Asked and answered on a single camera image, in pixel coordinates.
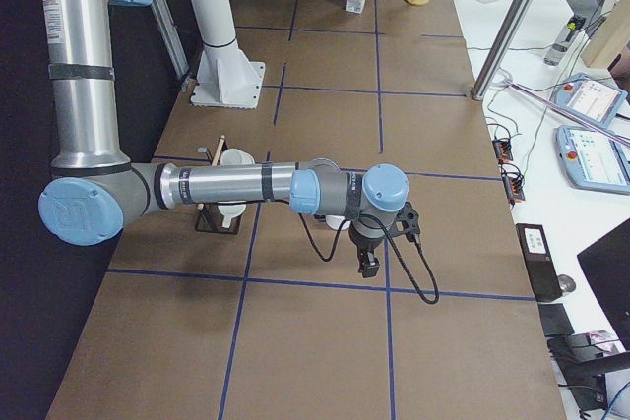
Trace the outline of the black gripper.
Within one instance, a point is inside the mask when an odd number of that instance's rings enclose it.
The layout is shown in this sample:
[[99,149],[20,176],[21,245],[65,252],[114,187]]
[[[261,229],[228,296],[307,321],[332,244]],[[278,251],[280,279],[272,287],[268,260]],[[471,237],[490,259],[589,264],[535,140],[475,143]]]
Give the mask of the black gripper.
[[375,250],[385,238],[382,224],[375,219],[354,220],[349,227],[349,237],[356,246],[357,271],[362,277],[376,276],[379,270],[379,261],[375,257]]

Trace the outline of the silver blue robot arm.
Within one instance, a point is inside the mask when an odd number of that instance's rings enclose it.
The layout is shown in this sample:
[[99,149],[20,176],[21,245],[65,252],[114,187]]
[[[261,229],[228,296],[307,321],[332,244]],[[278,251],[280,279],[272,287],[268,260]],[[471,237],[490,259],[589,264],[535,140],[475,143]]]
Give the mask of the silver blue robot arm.
[[407,176],[379,164],[363,174],[318,158],[292,163],[178,167],[135,164],[121,150],[109,7],[152,0],[42,0],[59,134],[40,218],[61,240],[90,246],[143,215],[180,205],[285,201],[299,214],[338,215],[349,224],[358,270],[376,275],[376,248],[394,238]]

